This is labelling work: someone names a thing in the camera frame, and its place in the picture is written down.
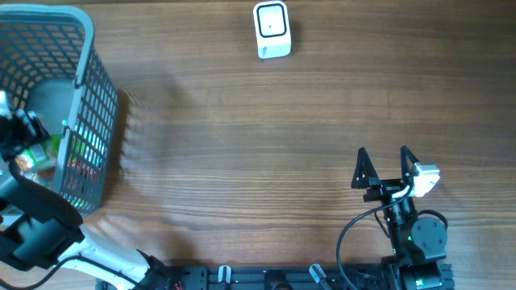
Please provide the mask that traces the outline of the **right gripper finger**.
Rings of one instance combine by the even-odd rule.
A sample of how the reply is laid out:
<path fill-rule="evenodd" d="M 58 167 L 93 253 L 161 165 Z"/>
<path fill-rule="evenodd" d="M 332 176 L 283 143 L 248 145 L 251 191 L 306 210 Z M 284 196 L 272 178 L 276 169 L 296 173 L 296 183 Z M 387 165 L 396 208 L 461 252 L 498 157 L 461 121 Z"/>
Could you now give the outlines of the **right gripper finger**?
<path fill-rule="evenodd" d="M 400 154 L 401 154 L 402 179 L 404 181 L 409 181 L 410 180 L 409 163 L 416 164 L 419 162 L 419 159 L 412 153 L 412 151 L 406 145 L 404 145 L 400 148 Z"/>
<path fill-rule="evenodd" d="M 364 147 L 358 150 L 356 169 L 352 177 L 351 187 L 354 189 L 368 189 L 379 185 L 379 176 Z"/>

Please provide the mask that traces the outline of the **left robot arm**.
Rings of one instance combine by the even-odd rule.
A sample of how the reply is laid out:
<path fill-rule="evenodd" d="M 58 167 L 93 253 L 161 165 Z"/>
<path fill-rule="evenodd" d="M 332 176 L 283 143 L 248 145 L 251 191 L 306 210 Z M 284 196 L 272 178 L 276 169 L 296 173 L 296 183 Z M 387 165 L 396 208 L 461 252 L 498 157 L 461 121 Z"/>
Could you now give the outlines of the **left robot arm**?
<path fill-rule="evenodd" d="M 51 141 L 37 115 L 24 110 L 1 109 L 1 157 L 13 160 L 23 150 Z M 67 149 L 72 157 L 64 158 L 64 167 L 73 172 L 88 167 L 84 158 L 91 146 Z M 15 287 L 1 280 L 5 289 L 34 289 L 50 279 L 61 267 L 84 272 L 104 280 L 116 289 L 181 289 L 180 275 L 165 266 L 154 256 L 139 250 L 122 249 L 91 233 L 82 226 L 83 219 L 77 209 L 59 193 L 17 175 L 5 172 L 6 183 L 12 180 L 21 189 L 1 188 L 3 205 L 13 205 L 24 212 L 16 222 L 1 232 L 1 261 L 19 269 L 33 267 L 53 269 L 40 282 L 31 286 Z"/>

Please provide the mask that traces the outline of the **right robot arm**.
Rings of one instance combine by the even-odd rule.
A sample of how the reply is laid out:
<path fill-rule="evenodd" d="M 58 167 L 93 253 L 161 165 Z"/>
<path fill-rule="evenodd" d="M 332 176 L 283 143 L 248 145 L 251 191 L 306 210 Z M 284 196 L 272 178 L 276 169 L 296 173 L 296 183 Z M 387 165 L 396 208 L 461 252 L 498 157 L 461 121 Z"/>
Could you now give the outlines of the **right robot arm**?
<path fill-rule="evenodd" d="M 352 179 L 364 189 L 365 202 L 378 201 L 393 255 L 381 260 L 382 286 L 387 289 L 438 289 L 444 285 L 438 261 L 447 256 L 447 221 L 438 212 L 417 211 L 415 198 L 424 197 L 440 179 L 436 164 L 420 162 L 406 146 L 400 149 L 402 176 L 382 180 L 365 148 L 358 150 Z"/>

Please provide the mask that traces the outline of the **green gummy candy bag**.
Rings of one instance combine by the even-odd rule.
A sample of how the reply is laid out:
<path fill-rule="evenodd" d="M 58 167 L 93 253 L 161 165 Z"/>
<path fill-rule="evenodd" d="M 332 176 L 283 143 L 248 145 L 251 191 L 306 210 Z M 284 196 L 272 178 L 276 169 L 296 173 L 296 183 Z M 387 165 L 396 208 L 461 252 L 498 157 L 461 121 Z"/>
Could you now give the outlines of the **green gummy candy bag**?
<path fill-rule="evenodd" d="M 72 137 L 64 164 L 58 164 L 63 134 L 53 135 L 48 141 L 36 144 L 15 157 L 19 174 L 47 189 L 55 189 L 73 207 L 88 215 L 102 202 L 99 188 L 103 160 L 87 143 Z"/>

